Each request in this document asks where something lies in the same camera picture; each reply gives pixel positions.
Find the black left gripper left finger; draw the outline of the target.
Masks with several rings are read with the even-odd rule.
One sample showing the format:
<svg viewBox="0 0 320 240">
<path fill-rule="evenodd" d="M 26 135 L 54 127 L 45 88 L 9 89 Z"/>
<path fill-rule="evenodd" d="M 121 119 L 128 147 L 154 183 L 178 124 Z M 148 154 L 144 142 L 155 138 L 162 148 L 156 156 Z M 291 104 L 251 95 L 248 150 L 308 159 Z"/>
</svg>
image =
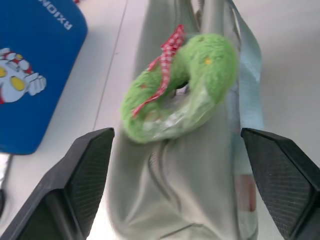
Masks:
<svg viewBox="0 0 320 240">
<path fill-rule="evenodd" d="M 87 240 L 105 190 L 114 137 L 112 127 L 78 137 L 0 240 Z"/>
</svg>

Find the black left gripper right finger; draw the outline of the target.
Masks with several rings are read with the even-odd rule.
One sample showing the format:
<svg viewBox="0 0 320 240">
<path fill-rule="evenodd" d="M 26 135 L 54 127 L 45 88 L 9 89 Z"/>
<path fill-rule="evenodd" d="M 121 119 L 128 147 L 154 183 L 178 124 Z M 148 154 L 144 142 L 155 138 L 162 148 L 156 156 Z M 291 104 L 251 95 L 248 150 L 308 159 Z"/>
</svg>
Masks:
<svg viewBox="0 0 320 240">
<path fill-rule="evenodd" d="M 320 168 L 291 139 L 243 128 L 253 176 L 284 240 L 320 240 Z"/>
</svg>

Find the pale green zipper pouch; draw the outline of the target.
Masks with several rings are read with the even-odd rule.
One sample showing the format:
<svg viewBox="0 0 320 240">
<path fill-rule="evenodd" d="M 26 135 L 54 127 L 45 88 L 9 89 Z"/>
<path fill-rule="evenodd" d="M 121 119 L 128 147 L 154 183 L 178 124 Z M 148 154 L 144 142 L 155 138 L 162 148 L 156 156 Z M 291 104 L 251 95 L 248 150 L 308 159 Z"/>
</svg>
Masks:
<svg viewBox="0 0 320 240">
<path fill-rule="evenodd" d="M 116 134 L 108 217 L 116 240 L 257 240 L 256 184 L 241 138 L 263 129 L 261 49 L 234 0 L 206 0 L 202 30 L 224 33 L 237 80 L 204 125 L 174 140 L 136 144 Z"/>
</svg>

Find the green plush donut keychain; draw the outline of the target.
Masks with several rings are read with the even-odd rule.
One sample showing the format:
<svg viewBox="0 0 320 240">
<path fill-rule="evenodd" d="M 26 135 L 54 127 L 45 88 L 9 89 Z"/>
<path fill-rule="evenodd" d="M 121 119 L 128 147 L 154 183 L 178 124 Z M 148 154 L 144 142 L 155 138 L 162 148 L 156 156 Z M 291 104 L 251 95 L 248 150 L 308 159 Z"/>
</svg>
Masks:
<svg viewBox="0 0 320 240">
<path fill-rule="evenodd" d="M 174 139 L 200 127 L 236 80 L 236 51 L 226 37 L 185 36 L 178 25 L 124 97 L 122 126 L 134 142 Z"/>
</svg>

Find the blue cartoon print bag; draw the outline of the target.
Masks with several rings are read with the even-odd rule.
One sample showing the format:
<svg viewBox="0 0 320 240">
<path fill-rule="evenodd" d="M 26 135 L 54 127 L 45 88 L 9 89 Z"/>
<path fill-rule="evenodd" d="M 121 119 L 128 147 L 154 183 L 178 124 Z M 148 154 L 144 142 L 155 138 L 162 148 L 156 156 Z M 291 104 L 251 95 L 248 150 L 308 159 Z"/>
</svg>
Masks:
<svg viewBox="0 0 320 240">
<path fill-rule="evenodd" d="M 87 36 L 80 0 L 0 0 L 0 153 L 39 147 Z"/>
</svg>

